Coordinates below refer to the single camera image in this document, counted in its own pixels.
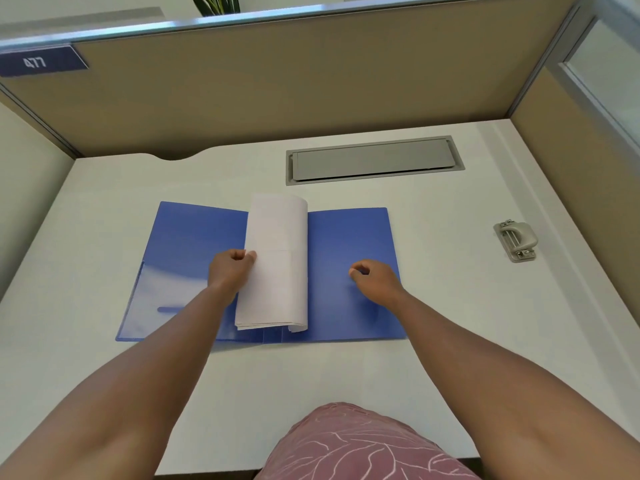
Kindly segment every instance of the person's left hand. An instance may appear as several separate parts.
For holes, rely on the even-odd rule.
[[[255,251],[229,249],[216,254],[209,265],[208,286],[222,293],[225,304],[230,305],[236,293],[244,286],[258,255]]]

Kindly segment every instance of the blue plastic folder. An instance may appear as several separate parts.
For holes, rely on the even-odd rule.
[[[139,341],[174,316],[206,286],[213,256],[244,248],[248,212],[160,202],[119,341]],[[333,340],[404,339],[404,329],[351,281],[349,266],[363,258],[387,263],[399,276],[386,208],[308,213],[308,330],[286,326],[238,330],[236,301],[216,340],[277,344]]]

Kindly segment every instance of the person's left arm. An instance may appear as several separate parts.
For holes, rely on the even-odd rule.
[[[0,479],[152,478],[255,258],[218,254],[207,288],[73,389],[0,465]]]

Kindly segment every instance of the white desk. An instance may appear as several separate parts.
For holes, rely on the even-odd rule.
[[[284,185],[286,150],[448,134],[464,171]],[[76,161],[0,304],[0,461],[129,346],[114,337],[158,202],[248,209],[252,192],[298,194],[309,210],[388,207],[409,291],[548,368],[638,437],[640,330],[511,123],[494,121],[226,146],[177,162]],[[492,229],[507,218],[537,231],[536,261],[508,260]],[[293,423],[331,401],[476,455],[406,340],[257,346],[213,352],[159,473],[260,468]]]

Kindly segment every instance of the person's right arm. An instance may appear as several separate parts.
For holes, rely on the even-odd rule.
[[[640,443],[553,374],[440,315],[386,264],[363,260],[349,275],[400,320],[496,478],[640,479]]]

